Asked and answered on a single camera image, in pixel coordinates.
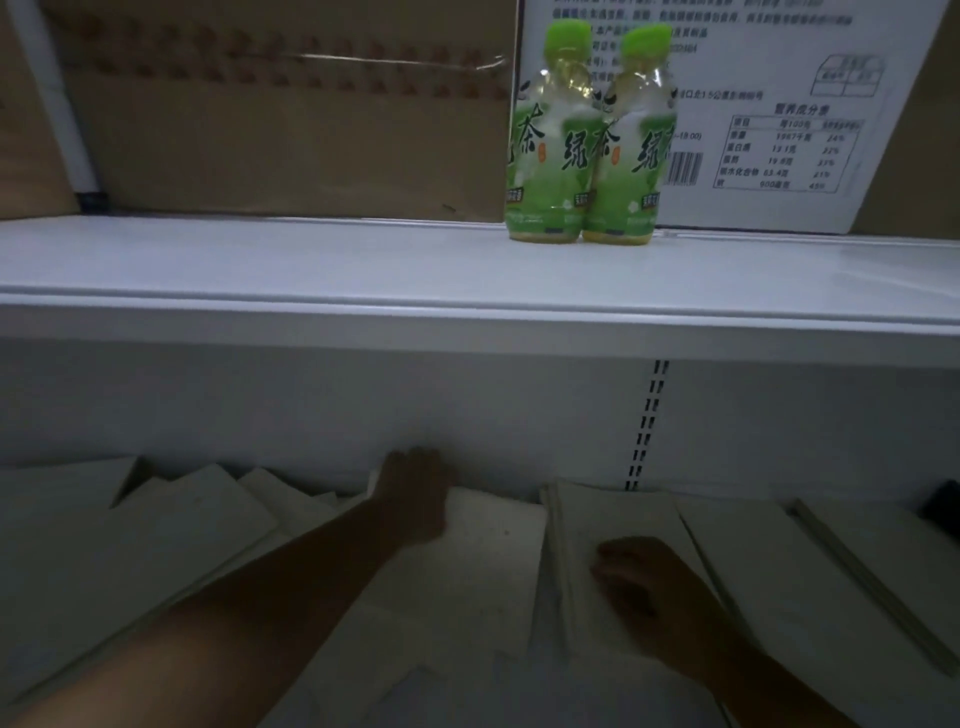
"beverage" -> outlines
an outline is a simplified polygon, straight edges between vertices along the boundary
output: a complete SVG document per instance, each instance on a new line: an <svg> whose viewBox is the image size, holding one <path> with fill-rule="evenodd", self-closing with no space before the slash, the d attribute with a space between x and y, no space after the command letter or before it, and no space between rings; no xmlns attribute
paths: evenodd
<svg viewBox="0 0 960 728"><path fill-rule="evenodd" d="M590 50L589 23L553 23L545 67L519 88L507 164L506 220L514 240L572 243L583 228L592 150L603 130L586 65Z"/></svg>
<svg viewBox="0 0 960 728"><path fill-rule="evenodd" d="M660 206L660 181L677 129L677 88L667 70L670 26L630 31L620 42L623 72L604 99L607 126L584 222L584 240L644 245Z"/></svg>

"black object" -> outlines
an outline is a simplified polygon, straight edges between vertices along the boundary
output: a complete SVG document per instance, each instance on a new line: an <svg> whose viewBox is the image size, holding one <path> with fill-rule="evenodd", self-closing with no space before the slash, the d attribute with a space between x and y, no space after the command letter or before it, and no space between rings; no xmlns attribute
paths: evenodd
<svg viewBox="0 0 960 728"><path fill-rule="evenodd" d="M920 509L920 515L960 540L960 484L949 480L940 486Z"/></svg>
<svg viewBox="0 0 960 728"><path fill-rule="evenodd" d="M84 215L109 215L110 197L106 192L78 192L77 203Z"/></svg>

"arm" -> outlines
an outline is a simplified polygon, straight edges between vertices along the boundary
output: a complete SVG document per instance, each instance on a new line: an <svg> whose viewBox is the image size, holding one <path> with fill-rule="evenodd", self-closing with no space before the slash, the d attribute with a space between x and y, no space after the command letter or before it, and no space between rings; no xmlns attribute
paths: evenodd
<svg viewBox="0 0 960 728"><path fill-rule="evenodd" d="M376 572L444 531L455 473L391 453L373 497L173 607L15 728L255 726Z"/></svg>
<svg viewBox="0 0 960 728"><path fill-rule="evenodd" d="M662 541L602 544L593 575L634 640L713 692L743 728L856 728L750 644L707 585Z"/></svg>

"bottle label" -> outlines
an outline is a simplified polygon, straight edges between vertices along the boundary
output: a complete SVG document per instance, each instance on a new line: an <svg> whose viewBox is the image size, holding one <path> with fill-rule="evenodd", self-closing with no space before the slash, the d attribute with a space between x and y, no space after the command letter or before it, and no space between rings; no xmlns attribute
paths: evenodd
<svg viewBox="0 0 960 728"><path fill-rule="evenodd" d="M603 126L589 102L567 118L543 101L517 103L507 162L511 232L580 234Z"/></svg>
<svg viewBox="0 0 960 728"><path fill-rule="evenodd" d="M585 230L624 237L654 231L660 177L676 129L676 114L627 114L608 126L597 144Z"/></svg>

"barcode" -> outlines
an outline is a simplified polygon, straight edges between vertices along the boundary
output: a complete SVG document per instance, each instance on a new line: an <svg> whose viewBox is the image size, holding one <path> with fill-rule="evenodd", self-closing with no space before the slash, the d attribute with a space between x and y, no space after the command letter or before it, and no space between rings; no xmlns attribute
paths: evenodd
<svg viewBox="0 0 960 728"><path fill-rule="evenodd" d="M666 171L666 183L686 186L696 184L703 160L703 152L671 152L670 166Z"/></svg>

